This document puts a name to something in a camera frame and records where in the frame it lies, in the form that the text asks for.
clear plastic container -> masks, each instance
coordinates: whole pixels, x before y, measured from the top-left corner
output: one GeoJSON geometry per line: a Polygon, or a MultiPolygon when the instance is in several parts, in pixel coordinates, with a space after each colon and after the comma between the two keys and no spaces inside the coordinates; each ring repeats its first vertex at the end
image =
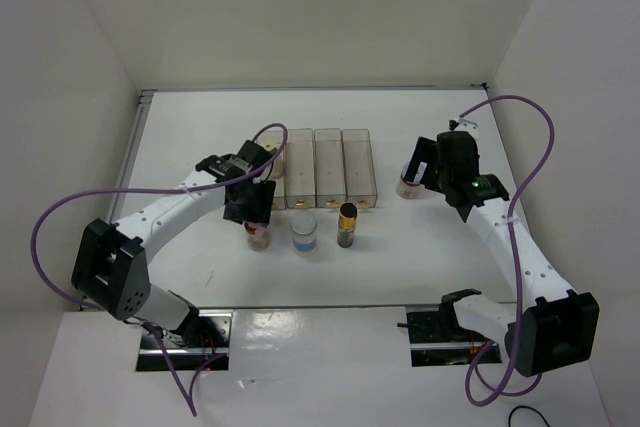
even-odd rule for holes
{"type": "MultiPolygon", "coordinates": [[[[282,144],[284,134],[281,130],[268,130],[260,134],[258,137],[258,144],[267,149],[268,151],[274,151],[282,144]]],[[[284,210],[287,208],[285,202],[285,154],[286,150],[278,156],[273,163],[273,168],[269,168],[266,172],[269,175],[269,180],[273,180],[276,183],[276,191],[273,194],[273,206],[272,210],[284,210]]]]}
{"type": "Polygon", "coordinates": [[[318,245],[318,222],[309,210],[296,212],[291,218],[293,250],[301,257],[308,257],[318,245]]]}
{"type": "Polygon", "coordinates": [[[260,252],[269,247],[271,235],[265,225],[245,222],[244,231],[247,234],[247,245],[251,250],[260,252]]]}
{"type": "Polygon", "coordinates": [[[292,129],[285,148],[285,193],[289,209],[316,206],[313,130],[292,129]]]}
{"type": "Polygon", "coordinates": [[[427,164],[424,162],[420,163],[418,167],[418,172],[416,173],[414,182],[409,182],[405,180],[405,176],[407,174],[407,169],[409,168],[409,163],[404,164],[402,172],[400,173],[400,179],[398,179],[398,186],[396,187],[396,192],[403,199],[415,199],[420,191],[422,191],[423,187],[420,184],[420,179],[424,175],[424,171],[427,168],[427,164]]]}
{"type": "Polygon", "coordinates": [[[316,146],[316,205],[337,209],[346,200],[344,157],[340,129],[314,131],[316,146]]]}
{"type": "Polygon", "coordinates": [[[358,209],[375,207],[378,201],[373,153],[367,129],[342,131],[347,201],[358,209]]]}

wire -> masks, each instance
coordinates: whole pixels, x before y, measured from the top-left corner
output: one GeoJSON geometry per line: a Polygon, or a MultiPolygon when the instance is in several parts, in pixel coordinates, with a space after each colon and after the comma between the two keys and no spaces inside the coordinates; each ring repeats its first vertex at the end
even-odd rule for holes
{"type": "Polygon", "coordinates": [[[213,341],[213,337],[211,336],[211,332],[207,332],[207,337],[209,337],[209,343],[211,344],[211,355],[216,354],[216,344],[213,341]]]}
{"type": "Polygon", "coordinates": [[[533,407],[529,407],[528,405],[516,405],[513,409],[511,409],[511,412],[509,412],[509,418],[507,419],[507,427],[511,427],[511,418],[513,417],[513,414],[521,409],[531,410],[532,412],[535,412],[540,416],[540,418],[544,422],[544,425],[546,425],[547,427],[551,427],[551,425],[549,425],[549,422],[547,422],[545,416],[542,415],[542,412],[540,412],[538,409],[534,409],[533,407]]]}
{"type": "MultiPolygon", "coordinates": [[[[489,342],[491,345],[491,347],[493,348],[496,344],[494,342],[489,342]]],[[[489,390],[495,390],[490,384],[489,382],[487,382],[484,377],[482,377],[482,374],[480,374],[480,370],[478,369],[478,366],[476,365],[476,368],[474,369],[476,375],[478,376],[478,380],[480,380],[480,382],[482,383],[482,385],[484,385],[487,389],[489,390]]],[[[531,392],[533,389],[535,389],[538,384],[540,383],[540,381],[542,380],[542,374],[538,374],[536,375],[536,378],[534,379],[534,381],[531,383],[531,385],[529,387],[527,387],[526,389],[523,389],[519,392],[501,392],[500,395],[504,396],[504,397],[522,397],[523,395],[527,395],[529,392],[531,392]]]]}
{"type": "MultiPolygon", "coordinates": [[[[288,140],[288,137],[289,137],[289,131],[287,130],[287,128],[283,124],[280,124],[278,122],[274,122],[272,124],[266,125],[262,129],[260,129],[258,131],[258,133],[253,136],[252,140],[255,142],[255,140],[263,132],[266,132],[267,130],[269,130],[271,128],[274,128],[274,127],[282,129],[282,144],[280,144],[278,149],[269,158],[269,160],[267,160],[267,162],[262,164],[260,167],[257,167],[255,169],[253,169],[252,171],[247,172],[244,175],[241,175],[240,177],[236,177],[236,178],[231,179],[231,180],[226,180],[224,182],[219,182],[219,183],[215,183],[215,184],[201,185],[201,186],[198,186],[198,187],[192,187],[192,188],[188,188],[188,189],[146,189],[146,188],[128,188],[127,187],[127,188],[113,188],[113,189],[84,190],[82,192],[71,194],[71,195],[68,195],[68,196],[58,200],[57,202],[52,204],[49,208],[47,208],[42,213],[42,215],[40,215],[40,217],[36,221],[35,225],[33,226],[33,230],[31,231],[31,243],[30,243],[31,260],[33,261],[33,266],[36,269],[36,272],[38,273],[38,275],[40,276],[42,281],[45,283],[45,285],[47,287],[49,287],[53,292],[58,294],[60,297],[62,297],[63,299],[65,299],[65,300],[67,300],[67,301],[69,301],[69,302],[71,302],[73,304],[77,304],[80,307],[86,307],[86,308],[90,308],[90,309],[102,310],[99,305],[96,305],[96,304],[94,304],[92,302],[85,302],[83,300],[76,299],[75,297],[67,294],[65,291],[63,291],[57,285],[55,285],[51,281],[51,279],[49,279],[47,274],[44,272],[44,269],[42,268],[42,265],[40,264],[40,259],[38,258],[38,234],[40,233],[40,228],[42,227],[42,224],[47,219],[47,217],[49,217],[57,209],[59,209],[60,207],[62,207],[65,204],[67,204],[68,202],[71,202],[72,200],[81,199],[82,197],[89,197],[89,196],[92,196],[92,195],[103,195],[103,194],[185,195],[185,193],[202,192],[202,191],[206,191],[206,190],[218,189],[220,187],[226,187],[228,185],[237,184],[237,183],[242,182],[244,180],[251,179],[251,178],[255,177],[256,175],[260,175],[260,173],[262,173],[270,165],[272,166],[273,163],[275,162],[275,160],[278,158],[278,156],[284,150],[284,147],[285,147],[285,145],[287,143],[287,140],[288,140]]],[[[151,335],[153,335],[153,337],[156,339],[158,347],[162,351],[162,355],[164,357],[164,360],[167,363],[167,367],[171,371],[171,375],[173,376],[173,380],[176,382],[176,385],[178,386],[178,389],[180,390],[180,393],[182,394],[182,396],[184,397],[185,401],[187,402],[187,405],[189,406],[189,409],[191,410],[191,413],[193,414],[194,417],[196,417],[198,415],[198,413],[196,412],[196,408],[195,408],[195,405],[193,403],[193,386],[195,384],[196,376],[202,371],[202,369],[204,369],[206,366],[210,365],[214,360],[217,360],[219,357],[222,357],[222,356],[213,355],[208,361],[202,363],[198,367],[198,369],[196,370],[196,373],[193,376],[193,379],[191,380],[191,385],[189,387],[189,393],[187,394],[187,392],[185,391],[184,386],[182,385],[182,382],[180,381],[180,378],[178,377],[178,374],[176,373],[176,369],[175,369],[175,367],[173,365],[173,362],[171,361],[171,357],[169,357],[167,349],[165,348],[164,344],[162,343],[162,338],[161,338],[160,334],[158,333],[157,329],[155,329],[153,326],[151,326],[150,324],[148,324],[146,322],[141,324],[141,326],[144,327],[149,333],[151,333],[151,335]]],[[[211,349],[212,349],[212,352],[215,351],[215,346],[214,346],[213,340],[211,341],[211,349]]]]}
{"type": "Polygon", "coordinates": [[[282,129],[282,144],[280,144],[280,146],[278,147],[276,152],[271,156],[271,158],[267,162],[262,164],[260,167],[257,167],[255,169],[253,169],[252,171],[247,172],[244,175],[241,175],[240,177],[236,177],[234,179],[226,180],[224,182],[219,182],[219,183],[215,183],[215,184],[207,184],[207,185],[201,185],[201,186],[198,186],[198,187],[191,187],[191,188],[188,188],[188,189],[146,189],[146,188],[129,188],[129,187],[127,187],[127,188],[110,188],[110,189],[107,188],[107,189],[84,190],[82,192],[77,192],[75,194],[68,195],[68,196],[58,200],[57,202],[52,204],[49,208],[47,208],[42,213],[42,215],[38,218],[38,220],[36,221],[35,225],[33,226],[33,230],[31,231],[31,243],[30,243],[31,260],[33,261],[33,266],[35,267],[36,272],[38,273],[38,275],[40,276],[42,281],[46,284],[46,286],[49,287],[51,290],[53,290],[56,294],[58,294],[63,299],[65,299],[65,300],[67,300],[69,302],[72,302],[74,304],[77,304],[80,307],[86,307],[86,308],[90,308],[90,309],[100,309],[100,306],[94,304],[93,302],[85,302],[84,300],[78,300],[75,297],[67,294],[65,291],[63,291],[57,285],[55,285],[51,281],[51,279],[49,279],[47,274],[44,272],[44,269],[42,268],[42,265],[40,264],[40,259],[38,258],[38,234],[40,233],[40,228],[42,227],[42,224],[47,219],[47,217],[49,217],[58,208],[62,207],[63,205],[65,205],[68,202],[71,202],[72,200],[81,199],[83,197],[89,197],[89,196],[93,196],[93,195],[104,195],[104,194],[185,195],[185,193],[202,192],[202,191],[205,191],[205,190],[218,189],[220,187],[226,187],[228,185],[237,184],[238,182],[242,182],[244,180],[251,179],[251,178],[255,177],[256,175],[259,175],[267,167],[272,165],[275,162],[275,160],[278,158],[278,156],[282,153],[282,150],[284,149],[284,146],[287,143],[289,132],[288,132],[287,128],[283,124],[280,124],[280,123],[277,123],[277,122],[275,122],[273,124],[269,124],[269,125],[263,127],[262,129],[260,129],[260,131],[258,131],[258,133],[253,137],[252,140],[255,141],[263,132],[265,132],[265,131],[267,131],[267,130],[269,130],[271,128],[274,128],[274,127],[282,129]]]}
{"type": "Polygon", "coordinates": [[[169,371],[171,372],[171,376],[173,377],[173,380],[178,386],[178,389],[180,390],[182,397],[184,397],[184,400],[187,402],[187,405],[189,406],[189,410],[191,410],[191,414],[194,417],[197,417],[198,411],[196,410],[196,406],[193,401],[193,387],[195,385],[196,378],[198,377],[198,374],[200,374],[200,372],[202,372],[206,367],[211,365],[214,361],[218,360],[220,357],[224,357],[224,355],[214,355],[206,362],[201,363],[196,369],[195,373],[193,374],[193,377],[191,378],[191,383],[189,384],[189,392],[187,392],[186,389],[184,388],[184,385],[182,384],[182,381],[180,380],[180,377],[178,376],[178,373],[176,372],[176,369],[173,365],[171,357],[169,356],[169,352],[167,352],[167,348],[164,346],[164,343],[162,342],[162,336],[158,331],[158,329],[146,322],[142,324],[142,327],[144,327],[147,330],[147,332],[153,335],[153,338],[156,340],[156,344],[158,344],[158,348],[162,352],[162,356],[164,357],[164,360],[167,363],[167,367],[169,367],[169,371]]]}
{"type": "MultiPolygon", "coordinates": [[[[513,216],[513,211],[516,207],[516,203],[522,196],[522,192],[524,192],[524,190],[527,188],[529,183],[538,174],[538,172],[540,172],[540,170],[542,169],[542,166],[545,164],[545,162],[549,158],[549,155],[551,155],[551,150],[553,149],[553,144],[555,142],[555,127],[553,125],[553,121],[551,120],[551,117],[542,107],[540,107],[534,101],[519,95],[499,95],[497,97],[487,99],[483,102],[480,102],[477,105],[474,105],[470,109],[460,114],[460,118],[466,117],[472,112],[475,112],[476,110],[478,110],[480,107],[483,107],[492,102],[497,102],[499,100],[518,100],[520,102],[524,102],[525,104],[530,105],[531,107],[536,109],[538,112],[540,112],[540,114],[542,114],[542,116],[547,122],[547,126],[549,127],[549,142],[547,144],[547,148],[545,149],[544,154],[542,155],[542,158],[540,159],[538,164],[535,166],[535,168],[531,171],[531,173],[524,179],[520,187],[516,189],[516,192],[513,195],[511,202],[509,203],[509,207],[507,209],[507,218],[511,218],[513,216]]],[[[471,402],[471,404],[475,405],[476,407],[484,407],[486,405],[489,405],[494,400],[496,400],[500,395],[505,394],[504,389],[509,383],[509,380],[511,379],[511,375],[515,370],[516,362],[518,360],[518,353],[520,351],[520,340],[522,336],[521,327],[522,327],[522,304],[523,304],[522,270],[520,266],[520,254],[518,252],[518,243],[516,242],[516,233],[513,226],[513,222],[508,223],[508,229],[509,229],[509,239],[511,241],[511,250],[513,252],[513,261],[515,264],[515,274],[516,274],[516,321],[515,321],[514,336],[513,336],[513,348],[511,349],[511,355],[509,357],[509,363],[507,364],[507,369],[505,370],[505,373],[502,376],[502,379],[498,384],[498,386],[495,388],[492,388],[488,383],[483,381],[483,384],[486,387],[488,387],[490,390],[492,390],[492,393],[489,394],[489,396],[483,400],[476,400],[471,395],[471,376],[473,375],[474,371],[478,372],[477,367],[478,367],[478,363],[480,362],[480,359],[482,359],[482,356],[486,354],[493,347],[493,343],[488,343],[487,345],[485,345],[480,350],[480,352],[478,352],[478,355],[476,355],[471,361],[471,365],[469,366],[469,369],[467,370],[467,375],[465,376],[464,387],[465,387],[465,393],[467,395],[467,399],[469,399],[469,402],[471,402]]],[[[536,379],[536,381],[534,381],[532,386],[525,389],[524,393],[528,393],[531,390],[533,390],[533,388],[535,388],[539,382],[540,380],[536,379]]],[[[523,395],[522,393],[519,393],[519,392],[508,393],[508,394],[510,394],[510,396],[523,395]]]]}

white wall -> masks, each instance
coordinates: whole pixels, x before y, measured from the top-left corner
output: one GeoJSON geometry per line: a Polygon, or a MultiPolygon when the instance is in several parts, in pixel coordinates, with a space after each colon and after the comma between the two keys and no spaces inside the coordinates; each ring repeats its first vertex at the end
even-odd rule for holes
{"type": "Polygon", "coordinates": [[[138,86],[468,85],[530,0],[89,0],[138,86]]]}
{"type": "MultiPolygon", "coordinates": [[[[65,308],[34,273],[31,228],[63,195],[114,184],[137,93],[85,0],[0,0],[0,12],[0,423],[20,427],[65,308]]],[[[42,233],[43,263],[69,291],[82,226],[108,202],[79,201],[42,233]]]]}
{"type": "MultiPolygon", "coordinates": [[[[612,424],[637,425],[640,0],[534,0],[490,91],[531,97],[555,121],[555,151],[524,207],[554,265],[600,303],[592,369],[612,424]]],[[[544,121],[518,104],[494,111],[521,181],[544,121]]]]}

jar lid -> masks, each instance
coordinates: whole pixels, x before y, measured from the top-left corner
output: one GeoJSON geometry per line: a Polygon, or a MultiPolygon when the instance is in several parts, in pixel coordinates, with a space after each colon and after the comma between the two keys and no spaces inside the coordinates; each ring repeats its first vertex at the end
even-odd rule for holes
{"type": "Polygon", "coordinates": [[[297,211],[291,219],[291,230],[298,235],[309,235],[316,231],[318,221],[308,210],[297,211]]]}

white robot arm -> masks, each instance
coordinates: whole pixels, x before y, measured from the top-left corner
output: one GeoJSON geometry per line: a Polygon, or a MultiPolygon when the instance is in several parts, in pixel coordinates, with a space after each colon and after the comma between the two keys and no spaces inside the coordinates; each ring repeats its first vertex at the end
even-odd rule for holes
{"type": "MultiPolygon", "coordinates": [[[[495,175],[480,175],[473,135],[477,126],[465,120],[466,130],[455,120],[450,132],[437,140],[418,139],[402,181],[422,184],[445,195],[485,242],[516,294],[514,257],[509,235],[515,232],[522,273],[522,323],[516,369],[532,376],[587,360],[595,336],[599,307],[590,293],[576,294],[540,251],[515,213],[508,218],[509,195],[495,175]]],[[[448,327],[481,333],[511,354],[516,307],[493,302],[481,292],[462,290],[443,296],[440,312],[448,327]]]]}
{"type": "Polygon", "coordinates": [[[189,225],[223,206],[227,220],[269,224],[275,183],[252,172],[274,156],[246,141],[236,155],[214,155],[196,165],[176,189],[184,193],[166,195],[112,224],[94,220],[80,243],[73,285],[117,320],[135,318],[197,337],[207,328],[198,309],[151,284],[148,264],[189,225]]]}

